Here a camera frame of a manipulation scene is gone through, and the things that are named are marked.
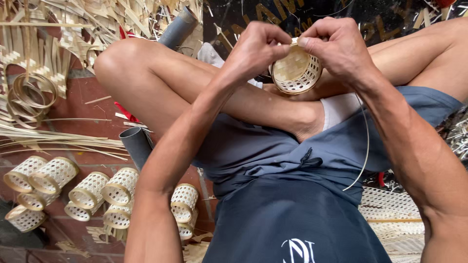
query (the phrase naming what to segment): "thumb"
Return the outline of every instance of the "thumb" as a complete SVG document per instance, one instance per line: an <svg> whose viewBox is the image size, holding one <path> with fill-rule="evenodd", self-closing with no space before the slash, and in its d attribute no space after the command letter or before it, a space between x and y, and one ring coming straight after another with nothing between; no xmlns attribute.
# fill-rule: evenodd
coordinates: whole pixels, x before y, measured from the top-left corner
<svg viewBox="0 0 468 263"><path fill-rule="evenodd" d="M273 53L272 61L285 58L289 54L290 50L291 47L287 44L271 47L271 51Z"/></svg>
<svg viewBox="0 0 468 263"><path fill-rule="evenodd" d="M319 58L323 57L322 54L326 44L326 42L316 37L303 37L299 39L298 42L298 45L303 48L305 52Z"/></svg>

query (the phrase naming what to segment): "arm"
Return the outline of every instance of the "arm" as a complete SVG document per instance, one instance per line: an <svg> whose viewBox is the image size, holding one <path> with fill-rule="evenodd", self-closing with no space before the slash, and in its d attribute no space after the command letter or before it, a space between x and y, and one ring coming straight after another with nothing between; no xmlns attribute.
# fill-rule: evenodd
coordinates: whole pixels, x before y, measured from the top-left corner
<svg viewBox="0 0 468 263"><path fill-rule="evenodd" d="M328 42L318 36L330 37ZM426 229L422 262L468 258L468 175L451 149L375 67L352 19L326 18L300 39L369 108L392 169Z"/></svg>
<svg viewBox="0 0 468 263"><path fill-rule="evenodd" d="M289 48L269 46L272 40L291 42L279 27L250 23L220 72L152 151L135 190L125 262L183 262L179 232L169 205L174 187L234 90L287 55Z"/></svg>

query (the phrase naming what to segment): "bamboo basket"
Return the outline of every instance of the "bamboo basket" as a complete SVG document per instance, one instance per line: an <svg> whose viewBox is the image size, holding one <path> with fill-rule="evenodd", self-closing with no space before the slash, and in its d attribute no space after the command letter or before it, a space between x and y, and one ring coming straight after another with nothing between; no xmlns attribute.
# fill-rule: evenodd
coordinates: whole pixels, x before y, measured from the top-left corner
<svg viewBox="0 0 468 263"><path fill-rule="evenodd" d="M18 205L8 212L5 219L24 233L40 226L45 221L46 216L42 211L33 211Z"/></svg>
<svg viewBox="0 0 468 263"><path fill-rule="evenodd" d="M187 240L192 238L193 230L195 229L195 223L197 222L198 217L198 209L195 208L193 210L192 218L188 223L177 223L177 227L179 228L179 236L181 240Z"/></svg>
<svg viewBox="0 0 468 263"><path fill-rule="evenodd" d="M31 193L21 193L18 195L18 203L29 210L42 211L60 196L60 191L55 194L45 194L34 189Z"/></svg>
<svg viewBox="0 0 468 263"><path fill-rule="evenodd" d="M96 206L94 206L91 209L84 209L79 206L77 206L75 203L72 201L68 202L68 204L65 206L65 213L69 215L71 218L76 219L78 221L89 221L91 217L96 213L96 211L101 207L101 205L104 203L104 199L102 199Z"/></svg>
<svg viewBox="0 0 468 263"><path fill-rule="evenodd" d="M3 176L5 183L13 190L21 193L30 193L33 187L28 182L31 173L38 171L47 163L47 160L39 156L30 156L13 170Z"/></svg>
<svg viewBox="0 0 468 263"><path fill-rule="evenodd" d="M291 51L268 68L278 89L287 94L301 94L312 89L322 75L322 63L307 54L297 44L297 38L289 44Z"/></svg>
<svg viewBox="0 0 468 263"><path fill-rule="evenodd" d="M91 172L68 193L68 197L76 206L92 209L102 200L101 189L108 181L107 175L101 172Z"/></svg>
<svg viewBox="0 0 468 263"><path fill-rule="evenodd" d="M55 194L80 171L78 166L64 157L55 157L29 176L29 183L38 191Z"/></svg>
<svg viewBox="0 0 468 263"><path fill-rule="evenodd" d="M133 200L126 206L111 205L104 213L104 224L116 229L126 229L130 226Z"/></svg>
<svg viewBox="0 0 468 263"><path fill-rule="evenodd" d="M135 193L138 177L138 171L135 169L120 169L104 186L102 196L112 205L127 205Z"/></svg>
<svg viewBox="0 0 468 263"><path fill-rule="evenodd" d="M197 199L198 191L195 186L181 183L175 187L171 198L171 211L178 223L191 220Z"/></svg>

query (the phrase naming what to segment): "gray shorts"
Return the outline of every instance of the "gray shorts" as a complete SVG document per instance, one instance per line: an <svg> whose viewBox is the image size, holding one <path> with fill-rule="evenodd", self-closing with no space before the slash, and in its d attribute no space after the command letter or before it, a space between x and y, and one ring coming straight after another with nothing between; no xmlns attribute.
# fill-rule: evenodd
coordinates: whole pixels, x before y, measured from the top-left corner
<svg viewBox="0 0 468 263"><path fill-rule="evenodd" d="M455 98L432 88L403 86L397 89L432 126L440 124L462 106ZM365 113L370 132L366 170L386 171L390 169L386 150L368 110ZM285 131L259 128L219 114L193 165L203 168L205 176L213 181L218 199L228 197L259 176L279 174L291 180L312 180L343 194L341 190L352 184L361 171L366 150L366 125L360 109L344 122L302 143ZM346 195L359 204L361 192L362 178Z"/></svg>

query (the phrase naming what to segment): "white logo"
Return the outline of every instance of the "white logo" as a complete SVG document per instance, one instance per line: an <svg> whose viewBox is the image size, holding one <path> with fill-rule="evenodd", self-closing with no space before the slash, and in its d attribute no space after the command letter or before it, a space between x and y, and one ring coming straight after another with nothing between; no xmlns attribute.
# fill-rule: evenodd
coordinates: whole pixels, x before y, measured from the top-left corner
<svg viewBox="0 0 468 263"><path fill-rule="evenodd" d="M281 247L288 242L289 245L289 252L291 255L291 261L290 263L294 263L294 254L298 254L301 258L304 259L304 263L315 263L314 261L314 252L312 250L312 242L305 241L306 243L309 244L309 247L306 246L304 242L297 238L293 239L288 239L281 244Z"/></svg>

